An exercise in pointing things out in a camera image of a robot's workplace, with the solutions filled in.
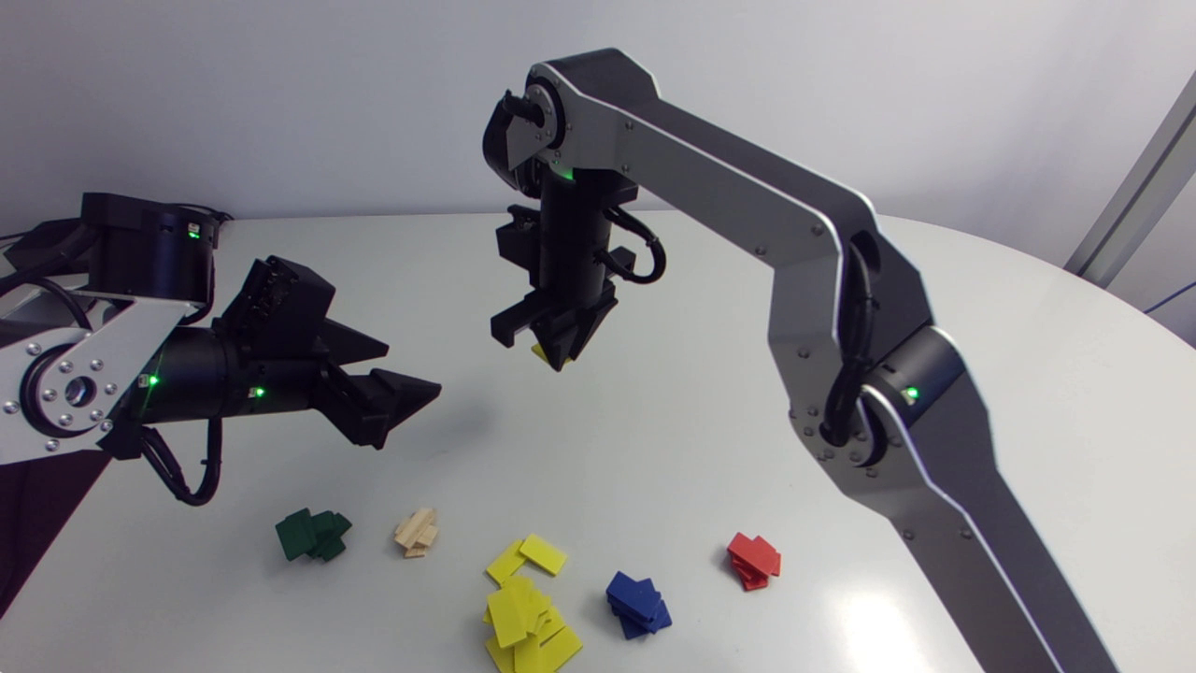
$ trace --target table surface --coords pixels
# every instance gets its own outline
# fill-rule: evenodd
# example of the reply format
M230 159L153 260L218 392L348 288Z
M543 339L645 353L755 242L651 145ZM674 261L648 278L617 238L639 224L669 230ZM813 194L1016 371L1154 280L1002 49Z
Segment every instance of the table surface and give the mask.
M0 671L490 671L483 568L538 533L569 553L533 570L585 649L565 671L965 673L975 659L889 524L801 451L765 345L770 273L672 212L669 249L584 357L555 374L490 314L526 276L499 258L502 215L237 221L218 307L254 257L337 287L330 316L391 344L372 363L444 385L384 452L316 412L225 423L224 483L177 503L144 461L114 464L0 622ZM1123 671L1196 660L1196 355L1129 305L1038 259L881 218L926 279L989 406L997 460ZM630 244L630 240L621 240ZM356 372L365 366L356 366ZM199 479L202 424L165 427ZM427 558L391 540L439 510ZM274 524L348 516L348 551L287 563ZM762 534L783 575L744 593L725 562ZM626 642L603 591L652 577L673 626Z

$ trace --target stack of blocks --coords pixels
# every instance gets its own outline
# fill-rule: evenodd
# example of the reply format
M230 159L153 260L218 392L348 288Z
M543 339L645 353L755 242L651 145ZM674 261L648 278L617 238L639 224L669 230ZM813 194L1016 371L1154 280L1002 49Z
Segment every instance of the stack of blocks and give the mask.
M344 551L341 537L352 527L353 524L340 513L322 512L312 516L311 510L303 508L276 524L274 530L287 561L307 555L328 562Z
M487 569L499 585L486 600L482 622L494 626L486 651L499 673L551 673L581 649L551 599L530 577L514 575L527 561L550 575L561 571L568 557L538 536L515 540Z
M781 555L764 538L751 539L743 533L736 533L727 545L731 553L731 567L739 575L744 591L763 589L768 586L768 576L781 576Z
M403 547L403 558L420 558L428 553L428 547L440 533L435 522L437 510L421 507L398 525L395 530L395 542Z
M623 637L628 641L672 626L669 606L660 598L660 592L652 586L651 579L636 582L616 573L606 586L606 602L615 617L618 617Z

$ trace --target green wooden block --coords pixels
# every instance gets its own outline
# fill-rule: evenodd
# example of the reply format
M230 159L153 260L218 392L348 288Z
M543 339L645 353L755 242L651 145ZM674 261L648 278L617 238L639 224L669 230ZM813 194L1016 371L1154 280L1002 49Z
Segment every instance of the green wooden block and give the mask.
M311 522L311 512L300 509L274 526L282 544L282 553L287 561L294 561L316 546L316 530Z

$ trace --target yellow wooden block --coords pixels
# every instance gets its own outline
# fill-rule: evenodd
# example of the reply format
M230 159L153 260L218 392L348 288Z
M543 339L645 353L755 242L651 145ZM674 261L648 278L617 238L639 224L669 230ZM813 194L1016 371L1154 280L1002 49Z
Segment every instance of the yellow wooden block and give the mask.
M539 650L543 655L544 671L556 671L581 651L581 638L573 632L573 629L566 626L549 638Z
M536 565L543 568L549 575L555 576L565 567L565 562L568 561L568 556L561 550L554 547L539 536L532 533L527 536L524 544L519 546L519 553L527 557L529 561Z
M556 606L548 608L548 619L544 620L544 625L539 631L536 632L536 640L539 644L544 644L549 638L561 632L565 629L565 618L556 610Z
M527 638L512 649L515 650L515 673L541 673L544 669L544 655L536 638Z
M515 673L515 651L512 648L500 648L498 638L486 641L486 651L490 653L499 673Z
M519 610L514 592L499 589L486 598L499 647L508 648L527 638L527 619Z
M486 567L486 574L490 576L500 587L508 577L514 575L515 570L523 567L527 557L519 553L519 547L523 545L523 540L515 540L511 543L499 558L494 559L490 565Z

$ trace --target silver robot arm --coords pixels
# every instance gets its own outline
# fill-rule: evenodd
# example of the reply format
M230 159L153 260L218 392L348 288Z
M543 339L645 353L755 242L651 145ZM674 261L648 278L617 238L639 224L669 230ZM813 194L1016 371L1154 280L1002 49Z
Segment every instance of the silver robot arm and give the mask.
M642 185L773 267L769 344L794 432L892 522L984 669L1116 671L996 469L984 404L917 269L864 195L661 100L614 49L532 66L483 151L542 201L499 230L535 289L493 318L495 338L511 347L531 326L557 371L580 355L616 302L611 276L635 279L634 255L606 244Z

